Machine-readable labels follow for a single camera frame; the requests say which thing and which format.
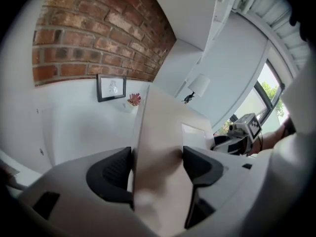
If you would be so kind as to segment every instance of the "window frame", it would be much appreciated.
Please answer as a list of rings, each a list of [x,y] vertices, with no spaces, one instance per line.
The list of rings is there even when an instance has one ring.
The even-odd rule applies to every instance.
[[[285,84],[281,81],[276,70],[273,68],[271,62],[269,60],[266,60],[266,64],[269,67],[269,69],[271,70],[271,72],[273,73],[273,75],[275,76],[275,78],[279,84],[279,87],[278,87],[277,92],[276,92],[275,96],[273,97],[273,99],[270,100],[259,81],[256,81],[255,85],[253,86],[254,89],[258,92],[259,96],[261,97],[261,99],[263,100],[263,102],[266,105],[266,109],[263,111],[263,115],[259,118],[259,122],[260,122],[261,126],[266,122],[266,120],[268,119],[268,117],[270,116],[272,111],[277,106],[277,103],[280,100],[280,96],[285,89]],[[230,121],[233,123],[237,120],[238,120],[238,117],[235,114],[233,114],[230,117]]]

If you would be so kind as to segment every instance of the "black frame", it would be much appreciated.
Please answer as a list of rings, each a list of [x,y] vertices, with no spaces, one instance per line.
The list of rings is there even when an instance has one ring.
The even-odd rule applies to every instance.
[[[112,96],[112,97],[102,97],[101,78],[123,79],[123,95]],[[104,101],[109,101],[109,100],[114,100],[114,99],[126,97],[126,77],[97,74],[97,97],[98,97],[99,103],[104,102]]]
[[[266,105],[266,109],[262,112],[263,115],[259,118],[259,122],[260,125],[262,126],[266,120],[268,119],[268,117],[270,116],[270,114],[272,113],[272,111],[275,109],[275,107],[277,106],[277,103],[280,99],[280,96],[282,94],[282,92],[285,89],[285,85],[284,83],[282,83],[280,77],[278,76],[277,72],[275,71],[275,69],[273,68],[272,64],[270,63],[269,60],[266,61],[266,64],[268,65],[269,69],[271,70],[271,72],[273,73],[273,75],[275,76],[279,87],[277,89],[277,92],[275,94],[275,96],[273,97],[273,99],[270,101],[268,95],[266,94],[265,90],[263,89],[263,87],[261,86],[260,82],[257,81],[256,84],[254,85],[255,90],[258,92],[259,96],[262,98],[263,102]],[[231,122],[235,122],[238,120],[238,117],[233,114],[230,117],[230,121]]]

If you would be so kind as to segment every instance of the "picture frame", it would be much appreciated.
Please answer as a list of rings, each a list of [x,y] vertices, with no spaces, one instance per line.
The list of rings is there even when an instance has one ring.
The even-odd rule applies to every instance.
[[[98,102],[126,97],[126,77],[97,74]]]

